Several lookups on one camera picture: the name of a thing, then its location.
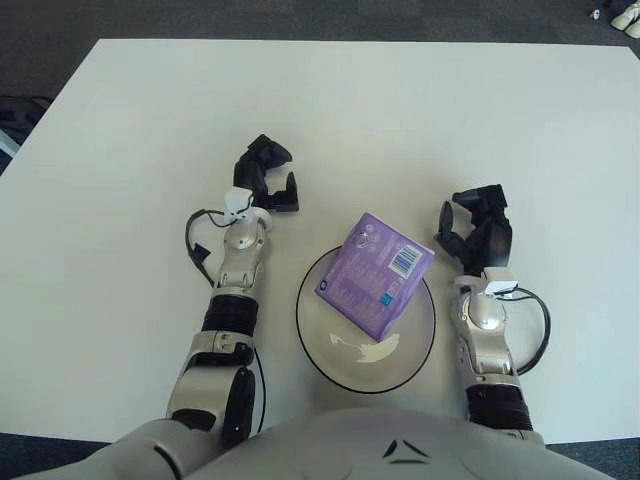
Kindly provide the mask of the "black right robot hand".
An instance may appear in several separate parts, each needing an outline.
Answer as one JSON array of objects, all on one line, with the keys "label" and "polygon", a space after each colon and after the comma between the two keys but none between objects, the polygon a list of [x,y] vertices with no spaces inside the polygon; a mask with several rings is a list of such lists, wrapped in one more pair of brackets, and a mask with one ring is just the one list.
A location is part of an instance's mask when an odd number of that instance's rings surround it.
[{"label": "black right robot hand", "polygon": [[[473,230],[466,238],[453,230],[451,203],[471,213]],[[508,265],[513,230],[506,208],[500,184],[456,192],[442,204],[434,239],[448,255],[460,261],[465,275],[479,276],[486,267]]]}]

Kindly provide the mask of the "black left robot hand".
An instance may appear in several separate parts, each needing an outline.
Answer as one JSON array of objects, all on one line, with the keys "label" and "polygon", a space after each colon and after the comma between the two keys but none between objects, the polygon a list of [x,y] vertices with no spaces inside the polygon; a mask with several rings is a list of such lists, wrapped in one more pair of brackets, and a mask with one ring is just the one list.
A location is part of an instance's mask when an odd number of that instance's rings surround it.
[{"label": "black left robot hand", "polygon": [[297,212],[299,199],[294,173],[288,173],[285,189],[274,193],[269,192],[265,180],[268,170],[292,161],[293,157],[286,148],[261,134],[249,144],[245,153],[236,162],[233,185],[253,193],[254,207],[279,213]]}]

